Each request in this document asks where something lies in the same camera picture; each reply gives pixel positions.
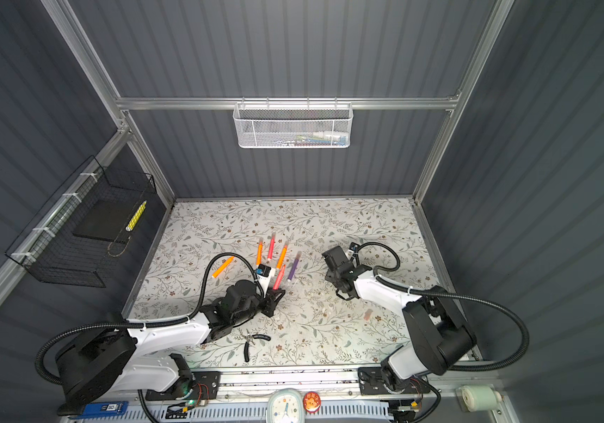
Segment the pink marker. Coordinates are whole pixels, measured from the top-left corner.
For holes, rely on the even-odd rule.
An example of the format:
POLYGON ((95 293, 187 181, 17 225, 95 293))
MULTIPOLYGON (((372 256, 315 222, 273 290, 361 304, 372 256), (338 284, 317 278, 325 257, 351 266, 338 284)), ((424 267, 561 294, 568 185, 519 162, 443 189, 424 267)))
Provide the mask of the pink marker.
POLYGON ((275 250, 275 246, 276 246, 276 233, 273 233, 270 236, 270 240, 269 240, 269 246, 268 246, 268 252, 267 252, 267 260, 270 261, 273 258, 274 255, 274 250, 275 250))
POLYGON ((286 265, 285 265, 285 264, 283 264, 283 265, 282 265, 282 266, 281 266, 281 267, 280 267, 280 268, 277 270, 277 277, 276 277, 276 279, 275 279, 275 284, 273 285, 273 289, 274 289, 275 291, 277 291, 277 290, 280 288, 280 286, 281 286, 281 283, 282 283, 282 281, 283 281, 283 279, 284 279, 285 270, 286 270, 286 265))

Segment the purple marker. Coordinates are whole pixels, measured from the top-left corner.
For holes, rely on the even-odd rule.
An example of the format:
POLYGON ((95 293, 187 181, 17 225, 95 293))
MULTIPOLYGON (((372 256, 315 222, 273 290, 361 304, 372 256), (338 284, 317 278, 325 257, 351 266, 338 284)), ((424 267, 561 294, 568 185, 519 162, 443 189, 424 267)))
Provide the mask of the purple marker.
POLYGON ((289 282, 292 282, 292 280, 293 280, 293 278, 294 278, 295 272, 296 272, 296 271, 297 271, 297 269, 298 269, 298 264, 300 263, 301 256, 302 256, 302 252, 301 252, 301 251, 300 251, 300 252, 298 252, 298 253, 296 254, 296 256, 295 256, 295 259, 294 259, 294 261, 293 261, 293 263, 292 263, 292 266, 291 266, 291 269, 290 269, 290 271, 289 271, 288 278, 287 278, 287 280, 288 280, 289 282))

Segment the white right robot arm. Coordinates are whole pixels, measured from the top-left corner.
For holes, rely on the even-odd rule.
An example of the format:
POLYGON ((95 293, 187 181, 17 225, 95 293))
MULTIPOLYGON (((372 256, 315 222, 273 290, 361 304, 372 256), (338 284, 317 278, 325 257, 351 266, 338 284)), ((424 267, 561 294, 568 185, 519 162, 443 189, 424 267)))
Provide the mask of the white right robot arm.
POLYGON ((381 363, 388 390, 399 391, 416 375, 443 375, 476 346, 476 334, 446 289, 432 287, 418 294, 414 287, 383 277, 377 267, 360 264, 359 249, 353 244, 351 255, 339 246, 323 252, 325 280, 345 301, 370 301, 403 317, 409 342, 381 363))

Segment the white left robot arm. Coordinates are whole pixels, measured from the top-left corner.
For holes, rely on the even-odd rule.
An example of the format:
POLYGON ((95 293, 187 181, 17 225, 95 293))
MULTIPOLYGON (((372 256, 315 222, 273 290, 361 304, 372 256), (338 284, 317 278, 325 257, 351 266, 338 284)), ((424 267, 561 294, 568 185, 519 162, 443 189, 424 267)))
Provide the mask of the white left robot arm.
POLYGON ((260 290, 258 283, 240 280, 193 317, 118 320, 69 335, 55 357, 65 396, 58 415, 77 416, 117 391, 155 391, 170 398, 196 394, 190 366, 173 350, 217 341, 259 314, 272 317, 285 292, 260 290))

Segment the lone orange marker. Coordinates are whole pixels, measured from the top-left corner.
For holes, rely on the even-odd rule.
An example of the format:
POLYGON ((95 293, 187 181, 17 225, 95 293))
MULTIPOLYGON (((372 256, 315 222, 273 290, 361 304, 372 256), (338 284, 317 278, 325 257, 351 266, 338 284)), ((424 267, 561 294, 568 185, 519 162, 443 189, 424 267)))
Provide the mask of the lone orange marker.
POLYGON ((212 278, 218 278, 233 262, 234 256, 228 257, 222 264, 212 273, 212 278))

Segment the white analog clock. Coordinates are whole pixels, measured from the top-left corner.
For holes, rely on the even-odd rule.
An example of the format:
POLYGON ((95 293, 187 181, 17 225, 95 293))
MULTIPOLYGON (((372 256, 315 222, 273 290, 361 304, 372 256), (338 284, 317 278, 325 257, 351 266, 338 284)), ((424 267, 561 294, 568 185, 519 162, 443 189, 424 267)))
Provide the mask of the white analog clock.
POLYGON ((285 389, 274 392, 266 407, 267 423, 304 423, 306 411, 298 391, 285 389))

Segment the red round button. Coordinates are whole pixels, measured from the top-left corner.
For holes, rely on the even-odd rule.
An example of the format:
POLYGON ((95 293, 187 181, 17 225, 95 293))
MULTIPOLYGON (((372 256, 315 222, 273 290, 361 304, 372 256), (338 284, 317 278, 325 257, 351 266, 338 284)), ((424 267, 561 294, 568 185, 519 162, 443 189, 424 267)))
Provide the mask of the red round button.
POLYGON ((303 407, 307 413, 314 414, 321 408, 321 397, 317 392, 309 391, 303 396, 303 407))

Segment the yellow marker in basket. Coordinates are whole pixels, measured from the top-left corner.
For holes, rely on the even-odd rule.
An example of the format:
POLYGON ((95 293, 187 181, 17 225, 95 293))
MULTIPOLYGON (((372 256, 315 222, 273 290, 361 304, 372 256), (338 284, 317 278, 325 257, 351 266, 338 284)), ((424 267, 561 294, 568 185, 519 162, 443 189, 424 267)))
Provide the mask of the yellow marker in basket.
POLYGON ((131 216, 129 222, 127 223, 127 226, 125 227, 125 230, 128 233, 133 232, 134 229, 136 228, 136 225, 138 224, 138 221, 143 216, 143 213, 144 213, 144 211, 146 209, 146 205, 147 205, 147 201, 146 200, 143 201, 143 202, 141 202, 140 206, 138 206, 138 208, 136 209, 136 211, 131 216))

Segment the black flat pad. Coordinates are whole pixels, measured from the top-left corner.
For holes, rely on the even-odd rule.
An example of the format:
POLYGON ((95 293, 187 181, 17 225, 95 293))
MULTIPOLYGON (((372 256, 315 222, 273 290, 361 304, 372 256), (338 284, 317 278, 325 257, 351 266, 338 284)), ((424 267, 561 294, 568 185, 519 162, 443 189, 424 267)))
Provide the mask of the black flat pad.
POLYGON ((76 237, 108 243, 125 243, 130 236, 125 230, 134 213, 135 201, 98 200, 73 230, 76 237))

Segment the white tape roll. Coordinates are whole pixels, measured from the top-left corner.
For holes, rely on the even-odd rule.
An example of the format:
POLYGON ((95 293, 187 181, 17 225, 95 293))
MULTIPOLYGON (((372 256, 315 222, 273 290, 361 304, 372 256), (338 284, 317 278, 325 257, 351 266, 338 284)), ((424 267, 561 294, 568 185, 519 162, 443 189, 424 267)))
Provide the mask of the white tape roll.
POLYGON ((464 385, 456 394, 466 412, 491 411, 503 402, 502 395, 489 385, 464 385))

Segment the black handled pliers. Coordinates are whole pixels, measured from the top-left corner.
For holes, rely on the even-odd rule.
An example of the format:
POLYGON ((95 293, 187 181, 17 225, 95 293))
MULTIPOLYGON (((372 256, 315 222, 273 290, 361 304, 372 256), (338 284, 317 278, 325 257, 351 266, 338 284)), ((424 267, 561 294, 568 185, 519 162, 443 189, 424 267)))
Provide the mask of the black handled pliers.
POLYGON ((256 341, 264 341, 269 342, 271 340, 271 336, 265 334, 252 334, 246 336, 246 341, 244 344, 243 356, 245 363, 249 363, 250 361, 250 347, 254 345, 256 341))

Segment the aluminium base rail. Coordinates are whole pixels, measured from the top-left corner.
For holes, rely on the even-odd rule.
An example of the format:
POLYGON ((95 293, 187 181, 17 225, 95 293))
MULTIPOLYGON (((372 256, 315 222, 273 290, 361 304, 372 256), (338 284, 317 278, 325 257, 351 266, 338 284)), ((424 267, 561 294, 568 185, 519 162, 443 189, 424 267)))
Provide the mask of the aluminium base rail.
POLYGON ((302 391, 351 391, 360 396, 397 395, 408 388, 410 377, 398 377, 397 385, 386 388, 379 365, 355 364, 328 366, 293 366, 282 368, 216 368, 191 370, 182 357, 149 358, 135 361, 130 368, 115 370, 112 375, 94 375, 66 393, 70 404, 90 404, 130 396, 136 391, 152 391, 154 401, 179 401, 188 394, 198 395, 198 386, 209 390, 204 398, 228 399, 293 388, 302 391))

